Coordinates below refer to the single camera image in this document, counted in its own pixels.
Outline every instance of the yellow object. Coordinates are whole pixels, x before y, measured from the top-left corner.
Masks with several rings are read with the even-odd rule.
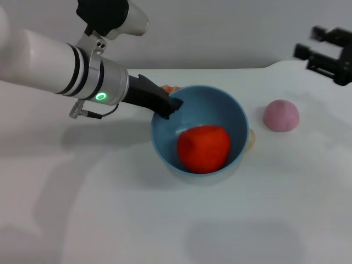
[[[248,142],[246,151],[250,150],[250,149],[253,147],[253,145],[254,145],[254,143],[255,143],[255,140],[256,140],[255,134],[254,134],[253,130],[250,129],[250,132],[249,132],[249,142]]]

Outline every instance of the black stripe band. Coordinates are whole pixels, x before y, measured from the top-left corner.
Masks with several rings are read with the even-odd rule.
[[[72,48],[73,54],[75,56],[75,70],[73,71],[73,75],[72,75],[71,81],[68,84],[68,86],[64,90],[62,90],[61,92],[57,92],[56,93],[57,95],[66,94],[69,90],[71,90],[72,87],[74,86],[74,84],[76,83],[77,78],[78,78],[79,68],[80,68],[80,61],[79,61],[78,51],[77,51],[77,49],[74,46],[70,45],[70,47]]]
[[[91,100],[94,96],[97,95],[97,93],[100,91],[101,86],[103,85],[104,73],[105,73],[104,63],[103,63],[103,61],[101,61],[100,62],[99,81],[98,81],[97,87],[94,89],[93,93],[90,96],[88,96],[87,98],[84,98],[82,100],[88,101],[88,100]]]
[[[65,95],[65,96],[68,96],[68,97],[72,97],[72,96],[75,96],[76,94],[78,94],[84,87],[84,85],[86,84],[87,82],[87,78],[88,78],[88,71],[89,71],[89,62],[88,62],[88,58],[87,56],[85,55],[84,51],[81,50],[81,48],[78,48],[81,53],[82,53],[82,56],[83,56],[83,62],[84,62],[84,71],[83,71],[83,76],[82,76],[82,79],[81,79],[81,82],[80,84],[77,86],[77,88],[72,92],[70,93],[69,95]]]

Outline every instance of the bowl rim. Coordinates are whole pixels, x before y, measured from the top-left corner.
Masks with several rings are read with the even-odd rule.
[[[184,174],[184,175],[189,175],[189,176],[196,176],[196,177],[206,177],[206,176],[212,176],[212,175],[215,175],[215,174],[218,174],[218,173],[222,173],[224,171],[226,171],[227,169],[231,168],[232,166],[234,166],[237,162],[240,162],[242,157],[243,157],[243,154],[245,153],[246,149],[247,149],[247,144],[248,144],[248,141],[249,141],[249,133],[250,133],[250,128],[249,128],[249,122],[248,122],[248,117],[246,115],[246,112],[244,111],[242,105],[235,99],[235,97],[233,97],[231,94],[229,94],[228,92],[224,91],[224,90],[221,90],[217,87],[214,87],[214,86],[210,86],[210,85],[201,85],[201,84],[198,84],[198,85],[189,85],[189,86],[184,86],[184,87],[181,87],[180,90],[177,90],[177,91],[174,91],[172,92],[170,95],[173,96],[173,95],[176,95],[178,92],[181,92],[181,90],[184,90],[184,89],[189,89],[189,88],[196,88],[196,87],[205,87],[205,88],[211,88],[211,89],[215,89],[219,92],[222,92],[224,93],[225,95],[229,96],[241,109],[242,111],[242,114],[244,115],[245,119],[246,119],[246,125],[247,125],[247,137],[246,137],[246,142],[243,146],[243,149],[241,150],[241,152],[238,154],[237,158],[235,158],[230,164],[228,164],[226,167],[220,169],[220,170],[217,170],[216,172],[212,172],[212,173],[204,173],[204,174],[197,174],[197,173],[192,173],[192,172],[185,172],[181,169],[178,169],[176,168],[175,166],[173,166],[172,164],[170,164],[166,159],[164,159],[164,157],[160,154],[159,150],[157,149],[156,145],[155,145],[155,141],[154,141],[154,133],[153,133],[153,122],[154,122],[154,119],[155,119],[155,116],[157,115],[156,113],[154,113],[153,115],[153,118],[152,118],[152,122],[151,122],[151,128],[150,128],[150,133],[151,133],[151,140],[152,140],[152,144],[153,144],[153,147],[156,151],[156,153],[158,154],[159,158],[167,165],[169,166],[171,169],[181,173],[181,174]]]

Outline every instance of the cable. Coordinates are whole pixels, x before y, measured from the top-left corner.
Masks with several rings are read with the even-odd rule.
[[[110,111],[109,113],[103,114],[103,117],[107,117],[108,115],[112,114],[113,112],[115,112],[117,110],[117,108],[119,108],[119,104],[117,104],[114,108],[113,111]]]
[[[110,115],[113,112],[115,112],[118,107],[119,107],[119,104],[117,104],[115,106],[114,110],[112,110],[112,111],[110,111],[110,112],[108,112],[106,114],[97,114],[97,113],[94,113],[94,112],[91,112],[91,111],[85,111],[85,110],[83,110],[83,111],[85,111],[85,114],[84,114],[85,117],[95,118],[95,119],[102,119],[103,117],[107,117],[108,115]]]

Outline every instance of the orange object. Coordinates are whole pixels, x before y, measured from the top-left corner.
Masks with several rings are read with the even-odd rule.
[[[191,172],[205,174],[225,166],[231,148],[226,130],[217,125],[204,125],[183,132],[177,150],[182,164]]]
[[[180,90],[180,87],[178,86],[169,86],[169,85],[163,85],[161,86],[162,89],[164,89],[168,94],[171,94],[172,92],[176,92]]]

